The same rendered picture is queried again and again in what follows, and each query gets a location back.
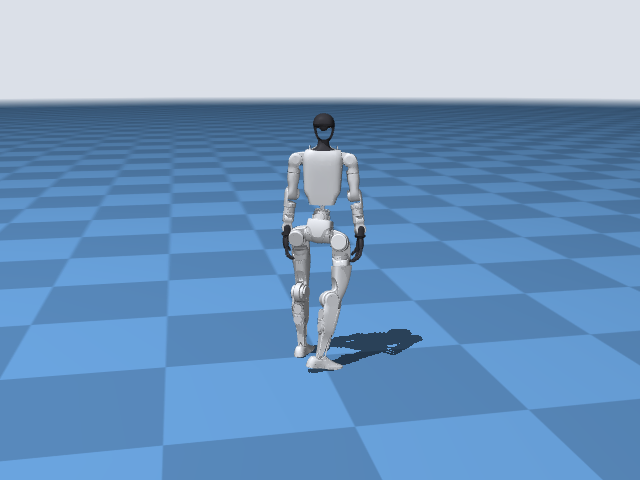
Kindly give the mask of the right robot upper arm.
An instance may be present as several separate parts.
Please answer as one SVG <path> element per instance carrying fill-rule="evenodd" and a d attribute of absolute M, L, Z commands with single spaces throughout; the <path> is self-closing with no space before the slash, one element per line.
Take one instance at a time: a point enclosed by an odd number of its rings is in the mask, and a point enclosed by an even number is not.
<path fill-rule="evenodd" d="M 354 154 L 341 152 L 343 165 L 348 167 L 346 171 L 347 181 L 349 185 L 349 191 L 347 191 L 347 197 L 350 202 L 360 201 L 359 195 L 359 168 L 358 161 Z"/>

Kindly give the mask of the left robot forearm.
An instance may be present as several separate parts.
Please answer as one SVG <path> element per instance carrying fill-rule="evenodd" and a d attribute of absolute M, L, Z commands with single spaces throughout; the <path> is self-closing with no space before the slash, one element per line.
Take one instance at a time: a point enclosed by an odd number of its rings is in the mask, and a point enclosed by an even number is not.
<path fill-rule="evenodd" d="M 283 225 L 282 230 L 284 232 L 284 226 L 290 225 L 291 230 L 293 229 L 292 223 L 294 221 L 294 211 L 296 207 L 296 203 L 288 200 L 288 188 L 286 187 L 284 192 L 284 211 L 283 211 Z"/>

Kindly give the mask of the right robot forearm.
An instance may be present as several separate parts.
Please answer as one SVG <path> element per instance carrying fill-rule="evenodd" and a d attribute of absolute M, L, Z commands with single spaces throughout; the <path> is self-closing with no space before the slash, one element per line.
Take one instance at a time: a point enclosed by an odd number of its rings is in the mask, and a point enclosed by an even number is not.
<path fill-rule="evenodd" d="M 353 224 L 354 224 L 354 232 L 356 235 L 358 234 L 358 228 L 360 226 L 363 226 L 365 228 L 365 233 L 366 233 L 366 227 L 364 225 L 363 200 L 362 200 L 362 193 L 360 189 L 359 189 L 359 195 L 360 195 L 360 202 L 354 203 L 353 205 L 351 205 L 352 214 L 353 214 L 352 218 L 353 218 Z"/>

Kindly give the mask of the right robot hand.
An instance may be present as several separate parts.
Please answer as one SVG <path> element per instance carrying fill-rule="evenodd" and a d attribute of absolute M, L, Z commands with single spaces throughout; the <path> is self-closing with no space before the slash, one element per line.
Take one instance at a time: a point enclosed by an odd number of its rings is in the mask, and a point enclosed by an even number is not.
<path fill-rule="evenodd" d="M 357 261 L 361 255 L 362 255 L 362 250 L 364 247 L 364 238 L 365 238 L 365 228 L 363 226 L 360 226 L 358 228 L 358 234 L 355 234 L 355 237 L 357 238 L 356 241 L 356 247 L 354 249 L 354 251 L 351 253 L 351 255 L 354 255 L 355 253 L 355 257 L 351 260 L 349 260 L 350 262 L 355 262 Z"/>

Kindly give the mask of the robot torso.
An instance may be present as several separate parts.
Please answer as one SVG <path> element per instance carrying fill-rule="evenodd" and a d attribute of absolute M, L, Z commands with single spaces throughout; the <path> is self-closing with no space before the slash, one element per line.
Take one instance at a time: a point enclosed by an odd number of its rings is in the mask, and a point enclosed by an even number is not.
<path fill-rule="evenodd" d="M 337 149 L 331 147 L 334 150 L 330 151 L 314 151 L 314 148 L 310 149 L 309 145 L 303 155 L 304 192 L 309 204 L 320 208 L 315 208 L 312 218 L 308 218 L 305 238 L 330 244 L 334 224 L 330 221 L 330 210 L 324 207 L 334 205 L 340 194 L 343 159 L 338 146 Z"/>

